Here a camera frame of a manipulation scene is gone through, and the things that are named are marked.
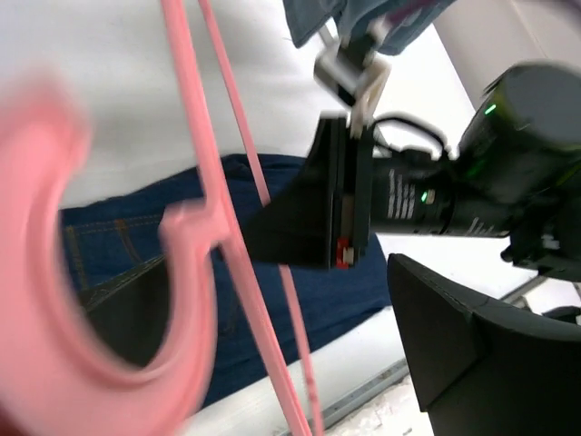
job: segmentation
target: denim fabric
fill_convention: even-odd
[[[340,35],[362,35],[369,23],[417,0],[283,0],[293,43],[304,45],[327,21],[335,20]],[[379,52],[398,55],[456,0],[434,0],[394,27]]]
[[[272,194],[299,171],[303,159],[261,155]],[[261,207],[245,155],[222,159],[234,208],[240,221]],[[63,210],[64,256],[74,288],[86,291],[135,265],[162,254],[157,228],[167,204],[202,196],[195,169],[176,174],[141,191],[82,208]],[[205,405],[266,375],[260,355],[231,283],[225,263],[212,253],[218,303],[219,336],[212,382]],[[271,315],[284,357],[298,359],[291,318],[278,268],[255,263],[254,271]],[[372,236],[366,257],[348,271],[292,270],[312,350],[337,339],[390,305],[385,257]]]

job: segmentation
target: pink plastic clothes hanger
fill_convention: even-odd
[[[268,201],[250,130],[207,0],[200,1],[249,161]],[[216,342],[210,250],[220,245],[290,430],[311,435],[231,204],[182,2],[162,0],[205,200],[168,208],[160,227],[172,321],[153,362],[137,370],[104,347],[69,291],[58,204],[89,153],[82,112],[51,80],[23,84],[0,109],[0,434],[168,436],[202,403]],[[323,433],[309,345],[291,273],[285,292],[306,375],[314,432]]]

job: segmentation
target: green led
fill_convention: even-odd
[[[492,111],[494,111],[496,108],[497,108],[497,106],[496,106],[495,104],[492,104],[491,106],[489,106],[489,107],[487,108],[487,110],[486,110],[486,111],[484,111],[484,115],[488,115],[488,114],[490,114],[490,113],[491,113]]]

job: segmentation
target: plastic hanger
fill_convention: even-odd
[[[205,199],[168,208],[160,227],[172,277],[172,322],[137,370],[95,337],[69,291],[58,204],[90,149],[91,131],[53,80],[16,87],[0,112],[0,434],[167,436],[202,403],[216,344],[209,252],[221,246],[268,374],[295,435],[311,435],[272,328],[228,193],[186,14],[162,0]],[[208,0],[200,0],[263,202],[268,190]],[[291,272],[281,268],[303,361],[314,433],[323,433],[310,351]]]

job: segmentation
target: dark blue jeans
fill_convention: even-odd
[[[261,155],[261,166],[272,194],[299,171],[303,159]],[[245,155],[222,159],[234,208],[241,222],[261,203]],[[62,211],[65,259],[74,288],[87,292],[162,254],[157,228],[170,203],[202,197],[195,169],[176,174],[136,193],[86,207]],[[218,302],[218,347],[205,405],[256,382],[266,375],[261,357],[239,305],[226,264],[212,254]],[[255,263],[254,271],[288,363],[298,359],[291,317],[275,265]],[[367,255],[348,271],[311,271],[292,274],[312,350],[339,338],[372,314],[390,305],[385,257],[376,236]]]

